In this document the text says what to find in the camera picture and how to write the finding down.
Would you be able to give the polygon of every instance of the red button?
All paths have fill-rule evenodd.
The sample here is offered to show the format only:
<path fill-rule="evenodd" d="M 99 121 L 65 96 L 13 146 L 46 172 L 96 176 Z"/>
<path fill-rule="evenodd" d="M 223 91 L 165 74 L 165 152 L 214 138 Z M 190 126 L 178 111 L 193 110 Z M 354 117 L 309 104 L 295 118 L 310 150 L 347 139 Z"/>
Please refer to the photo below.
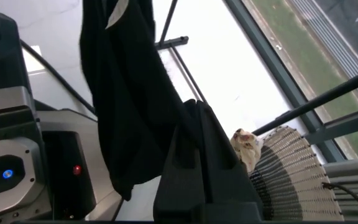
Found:
<path fill-rule="evenodd" d="M 81 166 L 79 166 L 79 165 L 74 166 L 74 168 L 73 168 L 73 174 L 74 174 L 74 175 L 80 175 L 80 174 L 81 174 L 81 171 L 82 171 Z"/>

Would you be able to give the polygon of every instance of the black garment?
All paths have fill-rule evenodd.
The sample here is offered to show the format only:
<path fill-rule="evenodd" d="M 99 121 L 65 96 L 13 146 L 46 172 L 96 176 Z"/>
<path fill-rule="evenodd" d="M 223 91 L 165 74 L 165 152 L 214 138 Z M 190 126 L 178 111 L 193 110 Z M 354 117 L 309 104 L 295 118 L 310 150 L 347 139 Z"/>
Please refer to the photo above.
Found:
<path fill-rule="evenodd" d="M 129 0 L 107 30 L 117 1 L 108 1 L 107 16 L 97 15 L 97 1 L 83 1 L 81 63 L 112 184 L 129 200 L 134 184 L 161 174 L 174 127 L 191 131 L 192 122 L 154 47 L 152 1 Z"/>

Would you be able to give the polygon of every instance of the black wire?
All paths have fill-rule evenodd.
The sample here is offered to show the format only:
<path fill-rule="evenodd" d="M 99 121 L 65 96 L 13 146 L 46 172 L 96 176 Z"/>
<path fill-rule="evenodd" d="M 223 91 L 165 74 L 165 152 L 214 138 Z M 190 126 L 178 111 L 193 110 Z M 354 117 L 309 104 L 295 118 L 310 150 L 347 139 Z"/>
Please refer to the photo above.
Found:
<path fill-rule="evenodd" d="M 333 184 L 333 183 L 323 182 L 323 188 L 327 188 L 329 190 L 332 190 L 334 188 L 341 189 L 341 190 L 345 191 L 346 193 L 348 193 L 349 195 L 351 195 L 358 202 L 358 195 L 355 194 L 353 191 L 347 189 L 346 187 L 340 185 L 340 184 Z"/>
<path fill-rule="evenodd" d="M 33 48 L 31 48 L 28 44 L 26 44 L 23 40 L 21 40 L 22 47 L 28 51 L 38 62 L 40 62 L 66 89 L 67 91 L 72 94 L 80 103 L 82 103 L 86 109 L 88 109 L 91 113 L 95 116 L 96 112 L 91 106 L 77 91 L 71 87 L 70 84 L 41 56 L 39 55 Z"/>

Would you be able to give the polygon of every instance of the grass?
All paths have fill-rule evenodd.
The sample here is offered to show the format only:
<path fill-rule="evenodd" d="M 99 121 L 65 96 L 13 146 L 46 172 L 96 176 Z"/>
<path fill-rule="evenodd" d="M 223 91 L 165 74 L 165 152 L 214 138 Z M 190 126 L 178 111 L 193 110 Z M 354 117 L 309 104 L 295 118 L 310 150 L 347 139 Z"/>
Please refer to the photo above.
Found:
<path fill-rule="evenodd" d="M 332 65 L 325 59 L 307 31 L 300 27 L 296 15 L 283 0 L 252 2 L 317 95 L 344 81 L 335 74 Z M 325 104 L 324 108 L 332 119 L 336 119 L 358 111 L 358 102 L 349 93 Z M 358 155 L 358 133 L 347 135 L 346 139 Z"/>

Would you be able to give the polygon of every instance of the glass pane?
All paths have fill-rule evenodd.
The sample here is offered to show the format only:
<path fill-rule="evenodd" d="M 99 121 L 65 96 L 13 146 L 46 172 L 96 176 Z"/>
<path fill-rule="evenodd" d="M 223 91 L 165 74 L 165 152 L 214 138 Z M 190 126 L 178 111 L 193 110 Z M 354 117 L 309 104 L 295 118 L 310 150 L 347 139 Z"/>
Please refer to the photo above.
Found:
<path fill-rule="evenodd" d="M 312 99 L 358 75 L 358 0 L 242 0 Z M 324 121 L 358 111 L 358 89 L 316 109 Z M 358 158 L 358 133 L 335 139 Z"/>

